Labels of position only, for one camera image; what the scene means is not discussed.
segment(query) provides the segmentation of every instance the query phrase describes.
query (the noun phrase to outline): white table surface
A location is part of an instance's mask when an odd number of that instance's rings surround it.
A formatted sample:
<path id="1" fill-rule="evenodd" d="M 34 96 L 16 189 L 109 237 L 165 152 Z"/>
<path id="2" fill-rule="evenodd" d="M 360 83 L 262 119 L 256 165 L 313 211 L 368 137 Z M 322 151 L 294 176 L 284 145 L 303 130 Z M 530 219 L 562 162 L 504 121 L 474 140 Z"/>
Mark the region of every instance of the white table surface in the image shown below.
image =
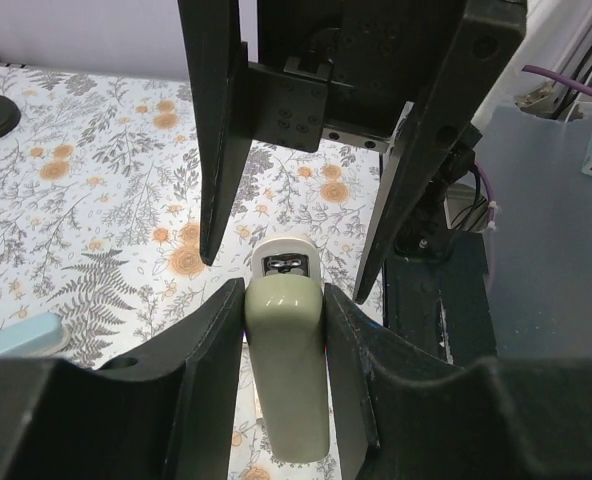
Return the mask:
<path id="1" fill-rule="evenodd" d="M 194 311 L 225 280 L 249 279 L 253 246 L 282 232 L 308 234 L 325 280 L 351 294 L 378 188 L 376 153 L 255 143 L 207 268 L 188 83 L 0 67 L 0 94 L 22 111 L 0 139 L 0 329 L 58 313 L 72 333 L 63 355 L 98 367 Z M 381 292 L 379 282 L 363 306 L 377 321 Z M 272 458 L 246 351 L 233 431 L 230 478 L 340 478 L 335 446 L 317 464 Z"/>

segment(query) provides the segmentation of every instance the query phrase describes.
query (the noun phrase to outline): gray fern pattern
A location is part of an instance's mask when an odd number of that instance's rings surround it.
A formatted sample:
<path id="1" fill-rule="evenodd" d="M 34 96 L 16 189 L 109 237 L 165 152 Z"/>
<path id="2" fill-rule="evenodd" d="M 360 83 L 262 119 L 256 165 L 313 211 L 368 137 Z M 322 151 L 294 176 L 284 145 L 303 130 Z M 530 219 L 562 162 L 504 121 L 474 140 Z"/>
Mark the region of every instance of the gray fern pattern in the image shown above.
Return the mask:
<path id="1" fill-rule="evenodd" d="M 78 277 L 51 298 L 62 301 L 57 311 L 70 330 L 70 358 L 84 367 L 92 367 L 103 356 L 103 349 L 111 345 L 105 337 L 116 335 L 114 328 L 125 323 L 121 315 L 135 308 L 124 299 L 138 289 L 123 277 L 120 267 L 127 260 L 119 260 L 120 253 L 121 250 L 113 249 L 107 253 L 84 253 L 87 262 L 63 269 L 78 272 Z"/>
<path id="2" fill-rule="evenodd" d="M 0 139 L 0 330 L 58 313 L 64 355 L 98 367 L 249 280 L 268 235 L 307 234 L 325 281 L 351 293 L 378 187 L 378 155 L 322 141 L 254 142 L 214 265 L 200 261 L 200 152 L 187 82 L 0 67 L 22 113 Z M 381 319 L 378 283 L 363 305 Z M 336 447 L 312 465 L 273 459 L 244 350 L 230 478 L 340 478 Z"/>

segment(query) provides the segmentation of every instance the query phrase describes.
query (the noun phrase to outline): purple cable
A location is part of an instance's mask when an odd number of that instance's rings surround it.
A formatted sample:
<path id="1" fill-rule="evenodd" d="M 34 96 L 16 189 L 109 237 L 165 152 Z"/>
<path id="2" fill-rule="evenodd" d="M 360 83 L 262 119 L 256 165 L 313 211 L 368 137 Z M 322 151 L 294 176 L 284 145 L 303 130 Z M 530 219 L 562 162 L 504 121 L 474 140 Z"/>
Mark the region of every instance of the purple cable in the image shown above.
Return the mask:
<path id="1" fill-rule="evenodd" d="M 494 232 L 487 236 L 487 278 L 485 279 L 485 291 L 487 294 L 492 291 L 494 280 L 496 278 L 496 247 L 494 245 Z"/>
<path id="2" fill-rule="evenodd" d="M 483 186 L 485 187 L 485 191 L 487 192 L 487 201 L 489 203 L 495 202 L 496 197 L 494 196 L 494 190 L 492 189 L 492 182 L 489 181 L 489 177 L 487 176 L 487 174 L 485 173 L 485 171 L 483 170 L 483 168 L 479 164 L 476 164 L 476 167 L 478 168 L 478 173 L 480 174 L 480 179 L 483 182 Z M 490 208 L 489 213 L 487 215 L 487 222 L 493 222 L 495 217 L 496 217 L 496 210 L 494 208 Z"/>
<path id="3" fill-rule="evenodd" d="M 534 73 L 542 77 L 551 78 L 552 80 L 556 80 L 558 83 L 567 85 L 574 90 L 578 90 L 580 93 L 584 93 L 585 95 L 592 97 L 592 87 L 577 82 L 576 80 L 572 80 L 571 78 L 561 75 L 560 73 L 552 72 L 551 70 L 537 67 L 535 65 L 525 65 L 523 67 L 523 72 Z"/>

